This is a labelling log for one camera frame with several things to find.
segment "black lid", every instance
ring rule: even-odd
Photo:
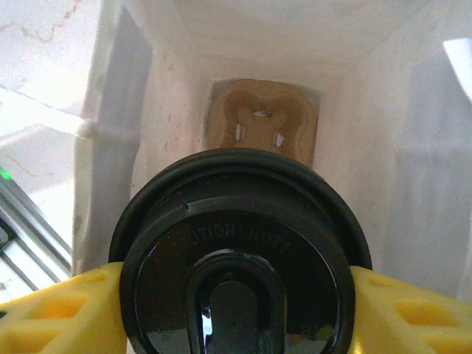
[[[345,353],[349,265],[371,268],[326,182],[247,149],[199,153],[150,181],[115,230],[110,261],[121,260],[127,334],[137,353],[161,354]]]

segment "yellow plastic bracket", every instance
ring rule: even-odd
[[[472,305],[360,267],[349,354],[472,354]]]
[[[1,354],[123,354],[122,263],[111,263],[0,305]]]
[[[2,354],[125,354],[121,263],[0,305]],[[355,326],[349,354],[471,354],[472,305],[352,267]]]

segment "green light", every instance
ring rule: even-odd
[[[2,176],[3,178],[7,180],[12,179],[12,176],[10,176],[10,174],[1,167],[0,167],[0,176]]]

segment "beige mold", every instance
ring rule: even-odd
[[[311,167],[317,121],[318,112],[299,88],[236,80],[212,103],[206,144],[272,151]]]

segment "rectangular hole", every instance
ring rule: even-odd
[[[28,319],[65,319],[74,317],[87,302],[82,294],[64,294],[45,299]]]
[[[3,354],[39,353],[57,334],[54,330],[9,331],[0,338],[0,351]]]
[[[472,353],[472,339],[430,338],[427,342],[437,354]]]
[[[442,306],[421,299],[398,300],[395,307],[411,325],[459,326]]]

